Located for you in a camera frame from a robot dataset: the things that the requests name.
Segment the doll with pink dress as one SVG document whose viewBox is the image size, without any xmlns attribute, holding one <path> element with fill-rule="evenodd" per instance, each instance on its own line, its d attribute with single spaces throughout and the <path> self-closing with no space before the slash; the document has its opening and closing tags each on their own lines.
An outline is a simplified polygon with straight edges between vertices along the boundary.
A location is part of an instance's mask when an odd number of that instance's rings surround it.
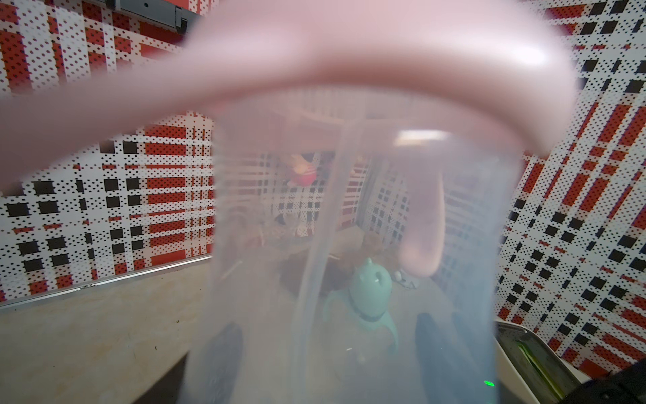
<svg viewBox="0 0 646 404">
<path fill-rule="evenodd" d="M 313 163 L 307 161 L 301 154 L 286 154 L 280 161 L 287 168 L 288 185 L 290 187 L 309 187 L 317 180 L 317 171 Z"/>
</svg>

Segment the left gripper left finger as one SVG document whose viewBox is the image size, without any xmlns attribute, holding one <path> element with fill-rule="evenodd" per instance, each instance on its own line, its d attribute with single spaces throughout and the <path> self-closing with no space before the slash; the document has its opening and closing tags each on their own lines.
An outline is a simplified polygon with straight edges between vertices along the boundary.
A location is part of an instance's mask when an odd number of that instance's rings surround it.
<svg viewBox="0 0 646 404">
<path fill-rule="evenodd" d="M 209 341 L 209 345 L 215 351 L 215 359 L 207 373 L 210 377 L 207 403 L 229 403 L 242 362 L 241 327 L 236 323 L 228 323 Z M 134 403 L 177 403 L 187 358 L 186 353 Z"/>
</svg>

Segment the clear baby bottle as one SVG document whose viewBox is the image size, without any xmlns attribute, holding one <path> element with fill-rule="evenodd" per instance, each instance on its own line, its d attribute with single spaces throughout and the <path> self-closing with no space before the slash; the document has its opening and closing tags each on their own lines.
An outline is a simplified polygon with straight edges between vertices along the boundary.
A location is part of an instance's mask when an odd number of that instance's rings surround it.
<svg viewBox="0 0 646 404">
<path fill-rule="evenodd" d="M 442 99 L 292 89 L 216 116 L 211 286 L 181 403 L 496 403 L 516 137 Z"/>
</svg>

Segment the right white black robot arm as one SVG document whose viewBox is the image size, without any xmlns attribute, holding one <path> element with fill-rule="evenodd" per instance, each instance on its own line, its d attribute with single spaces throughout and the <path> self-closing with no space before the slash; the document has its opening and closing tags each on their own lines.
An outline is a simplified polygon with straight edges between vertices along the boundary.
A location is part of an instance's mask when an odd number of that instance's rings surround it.
<svg viewBox="0 0 646 404">
<path fill-rule="evenodd" d="M 560 404 L 645 404 L 645 359 L 608 377 L 590 380 Z"/>
</svg>

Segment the small white alarm clock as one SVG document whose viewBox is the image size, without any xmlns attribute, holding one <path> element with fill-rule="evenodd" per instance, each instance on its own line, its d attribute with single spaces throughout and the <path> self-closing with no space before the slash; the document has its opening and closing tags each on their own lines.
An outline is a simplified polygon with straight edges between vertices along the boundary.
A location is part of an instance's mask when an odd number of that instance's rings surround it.
<svg viewBox="0 0 646 404">
<path fill-rule="evenodd" d="M 403 270 L 395 272 L 395 282 L 408 290 L 415 290 L 419 287 L 419 279 L 410 276 Z"/>
</svg>

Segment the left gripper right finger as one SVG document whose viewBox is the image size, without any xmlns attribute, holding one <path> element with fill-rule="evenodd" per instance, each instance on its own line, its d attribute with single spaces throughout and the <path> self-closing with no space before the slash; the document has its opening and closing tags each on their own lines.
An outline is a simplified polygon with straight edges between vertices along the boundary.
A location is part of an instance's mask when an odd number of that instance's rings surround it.
<svg viewBox="0 0 646 404">
<path fill-rule="evenodd" d="M 520 403 L 496 379 L 493 352 L 472 344 L 473 332 L 459 322 L 461 335 L 446 330 L 424 312 L 417 315 L 415 345 L 428 403 Z"/>
</svg>

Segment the pink bottle handle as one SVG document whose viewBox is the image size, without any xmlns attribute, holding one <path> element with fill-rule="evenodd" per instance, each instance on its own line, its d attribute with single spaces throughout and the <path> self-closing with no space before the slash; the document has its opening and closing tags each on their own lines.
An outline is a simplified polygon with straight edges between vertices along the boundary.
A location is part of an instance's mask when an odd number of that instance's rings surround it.
<svg viewBox="0 0 646 404">
<path fill-rule="evenodd" d="M 186 110 L 316 84 L 471 107 L 486 134 L 545 154 L 577 98 L 569 50 L 514 1 L 228 1 L 151 64 L 1 102 L 1 185 Z"/>
</svg>

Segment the white bin green inside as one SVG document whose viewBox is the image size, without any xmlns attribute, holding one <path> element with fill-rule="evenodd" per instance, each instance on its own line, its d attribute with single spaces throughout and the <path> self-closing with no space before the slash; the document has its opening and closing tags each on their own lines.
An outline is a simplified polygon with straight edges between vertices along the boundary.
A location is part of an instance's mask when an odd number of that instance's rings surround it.
<svg viewBox="0 0 646 404">
<path fill-rule="evenodd" d="M 495 321 L 495 331 L 500 403 L 559 403 L 590 381 L 532 331 L 502 320 Z"/>
</svg>

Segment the black hook rail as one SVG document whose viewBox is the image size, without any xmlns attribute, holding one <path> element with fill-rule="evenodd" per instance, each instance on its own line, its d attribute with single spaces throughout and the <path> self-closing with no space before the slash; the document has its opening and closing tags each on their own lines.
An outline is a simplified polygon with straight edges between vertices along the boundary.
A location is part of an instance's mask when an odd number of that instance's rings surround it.
<svg viewBox="0 0 646 404">
<path fill-rule="evenodd" d="M 129 13 L 172 28 L 180 35 L 184 35 L 189 24 L 198 18 L 196 13 L 163 0 L 102 0 L 99 3 L 112 11 Z"/>
</svg>

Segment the brown plush toy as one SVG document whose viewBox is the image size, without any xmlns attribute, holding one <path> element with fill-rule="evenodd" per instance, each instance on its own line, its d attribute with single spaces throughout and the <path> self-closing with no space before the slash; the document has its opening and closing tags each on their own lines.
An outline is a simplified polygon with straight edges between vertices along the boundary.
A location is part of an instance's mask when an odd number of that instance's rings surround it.
<svg viewBox="0 0 646 404">
<path fill-rule="evenodd" d="M 290 254 L 281 264 L 281 285 L 294 296 L 299 294 L 309 252 L 309 249 L 305 249 Z M 396 246 L 385 247 L 379 235 L 374 232 L 365 233 L 358 227 L 343 231 L 341 236 L 335 238 L 335 244 L 328 255 L 320 296 L 327 296 L 331 291 L 349 286 L 354 271 L 367 258 L 383 266 L 391 275 L 400 269 Z"/>
</svg>

